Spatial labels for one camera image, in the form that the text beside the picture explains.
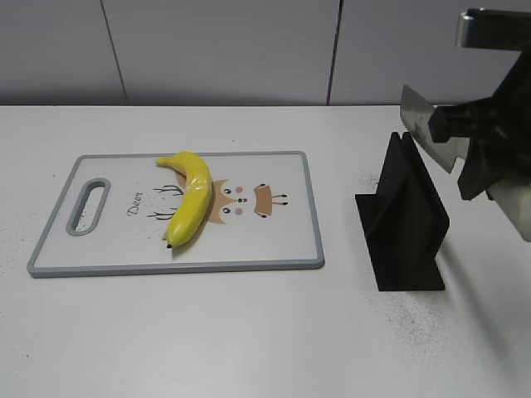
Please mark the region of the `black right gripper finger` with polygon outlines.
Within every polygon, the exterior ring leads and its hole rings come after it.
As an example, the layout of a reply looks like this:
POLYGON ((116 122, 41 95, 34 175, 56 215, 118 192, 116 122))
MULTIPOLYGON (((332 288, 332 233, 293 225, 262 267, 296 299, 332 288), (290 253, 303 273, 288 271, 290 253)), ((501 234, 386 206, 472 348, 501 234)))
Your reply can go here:
POLYGON ((501 145, 459 132, 458 138, 469 140, 465 165, 458 178, 463 200, 470 201, 494 183, 511 176, 530 176, 530 132, 522 132, 501 145))
POLYGON ((431 138, 473 138, 483 143, 529 143, 530 103, 517 105, 489 97, 464 104, 439 106, 428 122, 431 138))

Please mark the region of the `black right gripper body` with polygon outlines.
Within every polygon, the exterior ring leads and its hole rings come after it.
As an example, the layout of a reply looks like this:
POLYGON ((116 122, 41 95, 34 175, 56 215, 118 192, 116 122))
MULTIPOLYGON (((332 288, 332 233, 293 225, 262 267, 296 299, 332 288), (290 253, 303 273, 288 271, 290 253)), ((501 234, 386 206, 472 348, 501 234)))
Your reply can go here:
POLYGON ((462 48, 517 51, 519 57, 494 92, 500 104, 530 106, 530 14, 470 8, 459 15, 456 45, 462 48))

